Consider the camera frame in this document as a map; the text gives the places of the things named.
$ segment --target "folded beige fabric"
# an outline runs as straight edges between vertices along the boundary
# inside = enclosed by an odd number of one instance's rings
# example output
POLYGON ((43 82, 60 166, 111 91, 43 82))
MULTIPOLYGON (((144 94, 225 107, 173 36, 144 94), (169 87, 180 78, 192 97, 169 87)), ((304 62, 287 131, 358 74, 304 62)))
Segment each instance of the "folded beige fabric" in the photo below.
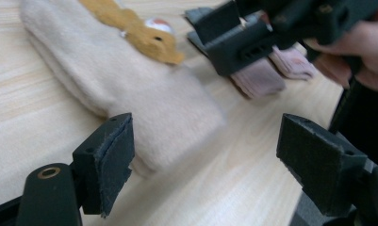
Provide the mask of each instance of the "folded beige fabric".
POLYGON ((224 125, 187 68, 142 55, 77 0, 23 0, 21 18, 56 78, 83 105, 100 116, 132 112, 139 174, 180 161, 224 125))

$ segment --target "hand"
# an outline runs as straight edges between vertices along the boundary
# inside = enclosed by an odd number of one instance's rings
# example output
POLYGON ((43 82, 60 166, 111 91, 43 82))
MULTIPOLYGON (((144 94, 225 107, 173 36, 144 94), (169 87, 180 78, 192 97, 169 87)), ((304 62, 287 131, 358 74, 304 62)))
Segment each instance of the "hand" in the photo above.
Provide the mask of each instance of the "hand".
POLYGON ((373 22, 359 22, 332 45, 321 46, 316 40, 305 42, 323 52, 314 61, 315 66, 345 88, 349 86, 351 69, 340 56, 361 57, 363 65, 355 78, 365 87, 378 91, 378 13, 373 22))

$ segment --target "black clamp jaw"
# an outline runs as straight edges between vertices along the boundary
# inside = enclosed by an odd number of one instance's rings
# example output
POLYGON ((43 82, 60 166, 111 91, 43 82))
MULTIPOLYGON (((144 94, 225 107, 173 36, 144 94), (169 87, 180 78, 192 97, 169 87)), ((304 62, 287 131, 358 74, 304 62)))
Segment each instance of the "black clamp jaw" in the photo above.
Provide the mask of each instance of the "black clamp jaw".
POLYGON ((366 170, 368 156, 348 140, 313 121, 286 114, 277 157, 319 211, 335 217, 323 225, 353 225, 357 217, 360 225, 378 226, 378 166, 366 170))
POLYGON ((0 205, 0 225, 81 225, 80 207, 87 215, 108 216, 134 155, 131 114, 110 118, 74 151, 70 166, 32 171, 23 196, 0 205))
MULTIPOLYGON (((285 50, 309 38, 330 44, 377 10, 378 0, 235 0, 188 10, 186 18, 195 29, 189 40, 219 75, 229 76, 269 55, 273 46, 285 50), (270 24, 254 19, 261 10, 270 24)), ((318 55, 307 50, 310 60, 318 55)))

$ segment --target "wooden table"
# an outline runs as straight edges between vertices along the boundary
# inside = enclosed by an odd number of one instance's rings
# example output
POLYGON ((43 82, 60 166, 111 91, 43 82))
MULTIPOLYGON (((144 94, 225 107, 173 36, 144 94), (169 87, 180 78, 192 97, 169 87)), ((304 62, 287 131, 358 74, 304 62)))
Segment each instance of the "wooden table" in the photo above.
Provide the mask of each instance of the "wooden table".
MULTIPOLYGON (((186 41, 185 9, 223 1, 125 0, 141 17, 160 16, 177 31, 178 48, 224 110, 228 126, 178 166, 152 178, 133 173, 109 218, 85 225, 288 225, 301 193, 275 157, 282 114, 327 127, 341 88, 318 75, 286 80, 279 94, 245 99, 186 41)), ((20 196, 27 174, 71 163, 72 151, 101 123, 52 75, 29 43, 18 0, 0 0, 0 204, 20 196)))

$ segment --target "pink fabric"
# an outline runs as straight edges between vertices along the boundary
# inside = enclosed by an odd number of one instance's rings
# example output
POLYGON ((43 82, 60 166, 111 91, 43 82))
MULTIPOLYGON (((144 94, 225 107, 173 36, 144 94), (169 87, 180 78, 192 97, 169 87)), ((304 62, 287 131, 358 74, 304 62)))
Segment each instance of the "pink fabric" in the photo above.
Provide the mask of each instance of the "pink fabric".
POLYGON ((231 78, 250 98, 274 94, 286 88, 285 81, 266 58, 232 74, 231 78))
POLYGON ((284 77, 308 80, 315 76, 315 67, 296 48, 284 51, 273 48, 270 59, 284 77))

